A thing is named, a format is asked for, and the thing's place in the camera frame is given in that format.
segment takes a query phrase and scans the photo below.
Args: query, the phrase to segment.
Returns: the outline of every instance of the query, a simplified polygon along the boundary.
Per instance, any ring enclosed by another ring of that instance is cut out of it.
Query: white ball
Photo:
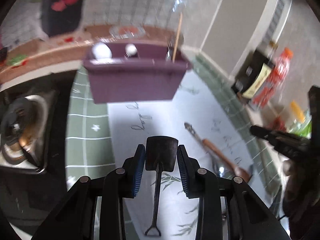
[[[125,52],[128,56],[132,56],[137,54],[138,50],[134,44],[130,43],[125,46]]]
[[[111,50],[103,42],[96,43],[92,48],[92,52],[93,52],[96,59],[111,58],[112,57]]]

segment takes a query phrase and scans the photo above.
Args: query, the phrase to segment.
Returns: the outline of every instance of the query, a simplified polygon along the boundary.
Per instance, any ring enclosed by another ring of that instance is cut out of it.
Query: wooden handle
[[[176,59],[177,48],[178,48],[180,32],[181,32],[181,24],[182,24],[182,13],[180,13],[179,25],[178,25],[177,34],[176,34],[176,42],[174,43],[174,48],[173,48],[173,55],[172,55],[172,61],[173,62]]]
[[[233,170],[237,167],[232,161],[230,161],[225,155],[220,151],[212,142],[208,139],[203,139],[202,143],[207,146],[210,150],[215,152],[215,154],[222,159],[227,165],[229,165]]]

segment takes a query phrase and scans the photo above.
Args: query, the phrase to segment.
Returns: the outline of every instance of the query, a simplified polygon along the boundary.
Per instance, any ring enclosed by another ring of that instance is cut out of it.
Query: metal spatula
[[[176,162],[178,150],[178,140],[168,136],[152,136],[148,137],[146,144],[146,170],[156,171],[156,186],[155,186],[155,199],[153,204],[153,215],[151,227],[144,233],[145,236],[148,232],[155,228],[159,236],[160,230],[157,228],[157,217],[160,197],[161,174],[163,171],[172,172]]]

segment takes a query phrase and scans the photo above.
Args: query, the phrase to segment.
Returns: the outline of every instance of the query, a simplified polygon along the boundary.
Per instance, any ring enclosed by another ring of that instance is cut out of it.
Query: purple plastic bin
[[[98,62],[91,49],[84,59],[94,103],[171,100],[192,64],[179,50],[174,63],[166,61],[166,44],[141,41],[132,42],[139,58],[126,58],[128,43],[106,43],[112,58],[104,62]]]

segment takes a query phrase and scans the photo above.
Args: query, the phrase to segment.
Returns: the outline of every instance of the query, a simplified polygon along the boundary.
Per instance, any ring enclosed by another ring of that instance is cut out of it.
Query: metal rivet
[[[116,174],[124,174],[124,173],[125,173],[125,169],[124,168],[116,169]]]
[[[207,173],[207,170],[204,169],[204,168],[199,168],[199,169],[197,170],[197,172],[198,172],[199,174],[201,174],[201,175],[204,175],[204,174]]]
[[[80,182],[81,182],[81,183],[86,183],[88,180],[89,180],[89,177],[88,177],[88,176],[82,176],[82,177],[80,177]]]
[[[241,177],[234,177],[233,180],[236,182],[236,183],[241,183],[243,180]]]

